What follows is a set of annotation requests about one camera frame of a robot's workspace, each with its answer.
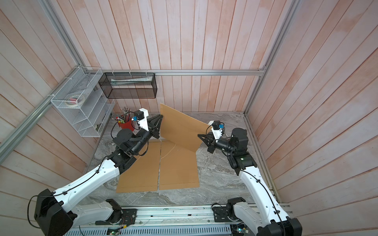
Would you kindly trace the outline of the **brown kraft file bag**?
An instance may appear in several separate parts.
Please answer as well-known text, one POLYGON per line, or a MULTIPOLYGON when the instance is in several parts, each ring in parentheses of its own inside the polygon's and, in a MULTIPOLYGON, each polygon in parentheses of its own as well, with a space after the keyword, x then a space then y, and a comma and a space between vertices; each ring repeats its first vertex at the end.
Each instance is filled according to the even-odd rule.
POLYGON ((151 142, 147 153, 120 175, 116 193, 149 192, 158 189, 160 142, 151 142))

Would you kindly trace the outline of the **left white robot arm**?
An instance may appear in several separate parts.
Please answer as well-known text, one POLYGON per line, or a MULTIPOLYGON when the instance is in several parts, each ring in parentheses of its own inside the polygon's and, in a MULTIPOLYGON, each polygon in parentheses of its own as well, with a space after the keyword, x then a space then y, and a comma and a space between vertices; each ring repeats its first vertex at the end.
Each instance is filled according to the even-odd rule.
POLYGON ((125 222, 125 215, 114 199, 86 206, 79 202, 103 185, 128 170, 137 156, 143 156, 141 150, 148 148, 149 140, 159 138, 163 115, 148 118, 143 110, 138 110, 133 117, 139 125, 134 134, 130 129, 122 129, 113 139, 116 149, 105 156, 101 163, 64 187, 50 191, 43 190, 36 195, 34 219, 36 228, 46 236, 63 236, 71 228, 92 222, 104 222, 117 225, 125 222))

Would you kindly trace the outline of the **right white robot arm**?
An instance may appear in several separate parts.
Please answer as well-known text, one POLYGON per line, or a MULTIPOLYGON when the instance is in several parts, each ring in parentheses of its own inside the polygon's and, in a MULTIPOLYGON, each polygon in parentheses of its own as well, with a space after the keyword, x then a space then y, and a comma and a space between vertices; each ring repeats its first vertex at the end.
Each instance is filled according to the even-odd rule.
POLYGON ((256 236, 301 236, 302 225, 291 218, 269 190, 260 169, 248 152, 247 131, 235 128, 230 137, 223 137, 225 124, 210 121, 204 134, 198 138, 208 147, 208 152, 220 150, 237 176, 249 190, 259 212, 254 211, 242 198, 229 199, 226 204, 230 221, 241 220, 256 236))

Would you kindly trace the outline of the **red metal pencil bucket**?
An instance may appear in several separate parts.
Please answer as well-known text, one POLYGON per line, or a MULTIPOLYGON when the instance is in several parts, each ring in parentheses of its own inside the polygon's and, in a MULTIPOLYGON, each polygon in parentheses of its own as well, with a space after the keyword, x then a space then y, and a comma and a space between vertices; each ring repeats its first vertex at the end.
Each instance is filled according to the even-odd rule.
POLYGON ((118 122, 118 126, 121 129, 130 129, 131 131, 135 130, 135 128, 133 126, 133 121, 131 121, 131 120, 125 121, 124 118, 117 117, 117 122, 118 122))

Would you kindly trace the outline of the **bundle of coloured pencils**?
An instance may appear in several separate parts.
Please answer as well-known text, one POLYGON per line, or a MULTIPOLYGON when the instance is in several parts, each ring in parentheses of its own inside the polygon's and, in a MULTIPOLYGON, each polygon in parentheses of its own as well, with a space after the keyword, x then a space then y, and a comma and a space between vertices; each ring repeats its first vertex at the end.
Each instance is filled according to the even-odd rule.
POLYGON ((130 122, 132 120, 133 111, 126 107, 121 108, 121 111, 123 114, 118 117, 119 123, 125 124, 130 122))

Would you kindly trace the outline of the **tape roll on shelf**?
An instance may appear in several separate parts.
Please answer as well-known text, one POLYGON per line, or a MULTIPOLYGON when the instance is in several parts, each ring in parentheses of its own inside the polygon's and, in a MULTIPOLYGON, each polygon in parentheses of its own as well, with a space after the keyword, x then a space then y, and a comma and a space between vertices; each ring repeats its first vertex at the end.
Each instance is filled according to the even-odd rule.
POLYGON ((82 103, 82 97, 79 94, 72 95, 64 103, 67 107, 77 107, 82 103))

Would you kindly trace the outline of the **black mesh wall basket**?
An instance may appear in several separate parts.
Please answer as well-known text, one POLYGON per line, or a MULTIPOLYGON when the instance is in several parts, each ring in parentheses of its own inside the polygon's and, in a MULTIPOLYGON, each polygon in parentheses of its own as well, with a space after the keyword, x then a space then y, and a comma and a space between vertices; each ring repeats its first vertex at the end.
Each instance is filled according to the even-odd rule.
POLYGON ((158 91, 155 74, 147 72, 106 72, 98 83, 110 99, 154 99, 158 91))

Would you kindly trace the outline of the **horizontal aluminium wall rail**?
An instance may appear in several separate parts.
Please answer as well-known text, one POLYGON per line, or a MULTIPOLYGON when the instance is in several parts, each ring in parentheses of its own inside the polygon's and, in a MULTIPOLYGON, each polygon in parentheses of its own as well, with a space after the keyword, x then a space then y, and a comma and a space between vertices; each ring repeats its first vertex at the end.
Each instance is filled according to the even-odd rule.
POLYGON ((262 76, 264 69, 100 69, 103 73, 153 73, 156 76, 262 76))

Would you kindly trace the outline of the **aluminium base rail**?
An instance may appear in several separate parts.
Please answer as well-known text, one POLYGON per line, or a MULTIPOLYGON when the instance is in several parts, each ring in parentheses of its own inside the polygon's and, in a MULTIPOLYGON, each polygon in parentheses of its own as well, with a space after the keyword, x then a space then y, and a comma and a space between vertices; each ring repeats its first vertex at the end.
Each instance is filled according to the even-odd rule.
POLYGON ((81 225, 74 224, 72 230, 117 229, 125 226, 126 231, 142 230, 147 234, 199 234, 201 231, 231 231, 232 226, 244 224, 241 220, 230 220, 221 216, 226 207, 215 205, 200 206, 141 206, 122 208, 121 219, 116 223, 92 220, 81 225))

